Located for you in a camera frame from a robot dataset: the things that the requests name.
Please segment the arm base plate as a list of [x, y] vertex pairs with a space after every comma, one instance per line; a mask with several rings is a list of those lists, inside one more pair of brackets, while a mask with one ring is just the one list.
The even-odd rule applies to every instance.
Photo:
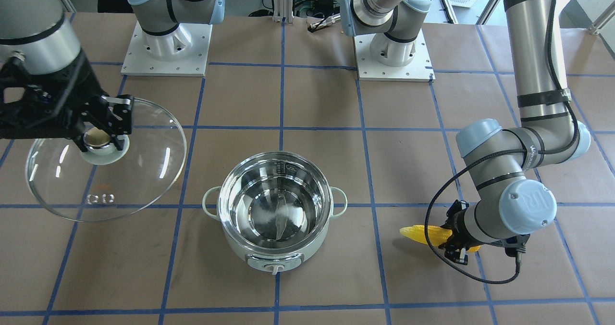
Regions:
[[423, 31], [402, 44], [383, 33], [353, 37], [359, 80], [430, 82], [435, 79]]
[[126, 76], [206, 75], [212, 25], [179, 24], [165, 36], [152, 36], [136, 24], [123, 61]]

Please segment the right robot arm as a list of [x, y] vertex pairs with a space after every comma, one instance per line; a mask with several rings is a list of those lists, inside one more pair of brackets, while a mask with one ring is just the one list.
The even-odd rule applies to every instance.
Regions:
[[[160, 60], [187, 55], [187, 24], [217, 25], [225, 0], [98, 0], [100, 13], [133, 13], [147, 54]], [[1, 0], [1, 138], [66, 138], [81, 152], [86, 124], [101, 130], [118, 150], [132, 133], [135, 100], [112, 99], [101, 87], [64, 10], [62, 0]]]

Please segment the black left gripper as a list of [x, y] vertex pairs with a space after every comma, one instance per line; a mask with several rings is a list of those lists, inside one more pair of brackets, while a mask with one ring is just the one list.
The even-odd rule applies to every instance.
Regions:
[[444, 228], [450, 229], [452, 235], [444, 242], [444, 257], [456, 264], [468, 265], [468, 252], [471, 248], [479, 248], [483, 244], [504, 248], [509, 257], [516, 258], [519, 253], [526, 252], [530, 235], [516, 235], [506, 239], [479, 239], [472, 235], [466, 226], [465, 218], [470, 214], [470, 204], [465, 200], [455, 200], [446, 212], [447, 220]]

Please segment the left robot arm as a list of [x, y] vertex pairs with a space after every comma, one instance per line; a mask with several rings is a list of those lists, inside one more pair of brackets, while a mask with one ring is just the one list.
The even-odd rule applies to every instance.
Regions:
[[591, 136], [572, 109], [556, 0], [504, 0], [520, 126], [495, 119], [465, 126], [456, 137], [480, 200], [455, 201], [444, 228], [452, 235], [432, 251], [450, 266], [467, 264], [470, 248], [502, 246], [509, 255], [521, 239], [551, 224], [556, 200], [525, 172], [564, 163], [587, 152]]

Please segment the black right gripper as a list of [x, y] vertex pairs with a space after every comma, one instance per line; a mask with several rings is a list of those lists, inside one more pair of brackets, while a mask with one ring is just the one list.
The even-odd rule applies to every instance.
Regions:
[[120, 136], [132, 133], [134, 96], [106, 95], [84, 51], [47, 75], [29, 73], [25, 60], [15, 51], [2, 65], [1, 138], [72, 138], [80, 152], [88, 152], [87, 121], [109, 135], [117, 150], [127, 149]]

